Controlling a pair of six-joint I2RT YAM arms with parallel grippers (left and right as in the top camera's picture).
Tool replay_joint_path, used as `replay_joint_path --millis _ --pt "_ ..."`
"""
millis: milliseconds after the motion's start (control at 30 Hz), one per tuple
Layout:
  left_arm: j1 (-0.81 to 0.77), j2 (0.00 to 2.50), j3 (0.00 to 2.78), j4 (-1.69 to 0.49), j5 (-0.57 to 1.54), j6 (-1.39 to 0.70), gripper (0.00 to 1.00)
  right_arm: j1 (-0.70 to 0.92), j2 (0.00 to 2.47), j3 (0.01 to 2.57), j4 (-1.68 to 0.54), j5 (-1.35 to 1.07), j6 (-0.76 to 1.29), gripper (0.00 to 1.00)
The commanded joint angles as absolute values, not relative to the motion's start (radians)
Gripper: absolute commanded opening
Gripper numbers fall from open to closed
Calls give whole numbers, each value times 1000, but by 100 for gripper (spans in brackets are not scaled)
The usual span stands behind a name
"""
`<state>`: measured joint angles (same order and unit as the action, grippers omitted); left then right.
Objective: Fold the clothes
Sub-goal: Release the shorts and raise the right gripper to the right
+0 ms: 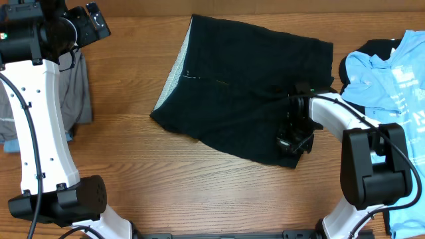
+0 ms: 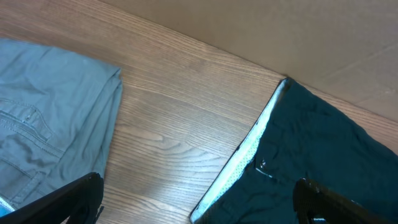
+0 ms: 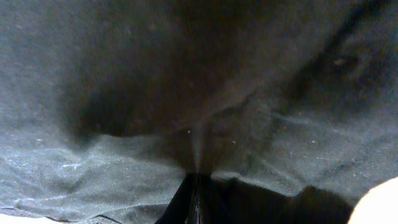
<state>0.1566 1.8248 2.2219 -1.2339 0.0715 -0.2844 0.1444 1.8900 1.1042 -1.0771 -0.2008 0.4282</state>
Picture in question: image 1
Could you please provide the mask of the black shorts with mesh lining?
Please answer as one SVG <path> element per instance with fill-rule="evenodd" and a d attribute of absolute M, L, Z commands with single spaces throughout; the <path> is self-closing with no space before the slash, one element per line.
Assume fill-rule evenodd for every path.
<path fill-rule="evenodd" d="M 238 21 L 193 15 L 151 118 L 218 151 L 294 168 L 277 144 L 299 82 L 327 88 L 333 44 Z"/>

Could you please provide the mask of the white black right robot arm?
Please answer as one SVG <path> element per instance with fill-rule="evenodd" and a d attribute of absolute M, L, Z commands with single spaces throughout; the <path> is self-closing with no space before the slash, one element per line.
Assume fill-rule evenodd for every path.
<path fill-rule="evenodd" d="M 283 153 L 298 156 L 312 149 L 314 131 L 328 129 L 341 142 L 343 197 L 315 228 L 285 230 L 283 238 L 374 238 L 364 227 L 380 212 L 412 192 L 420 179 L 410 160 L 403 128 L 368 118 L 334 89 L 315 90 L 307 83 L 288 93 L 290 109 L 276 137 Z"/>

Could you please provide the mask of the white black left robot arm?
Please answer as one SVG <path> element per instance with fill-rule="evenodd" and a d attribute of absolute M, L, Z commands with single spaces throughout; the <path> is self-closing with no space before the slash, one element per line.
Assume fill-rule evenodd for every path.
<path fill-rule="evenodd" d="M 1 81 L 11 105 L 21 154 L 21 194 L 9 212 L 31 223 L 55 224 L 91 238 L 139 238 L 109 205 L 99 175 L 81 177 L 64 130 L 59 58 L 110 35 L 95 2 L 69 9 L 64 1 L 9 1 L 1 23 Z"/>

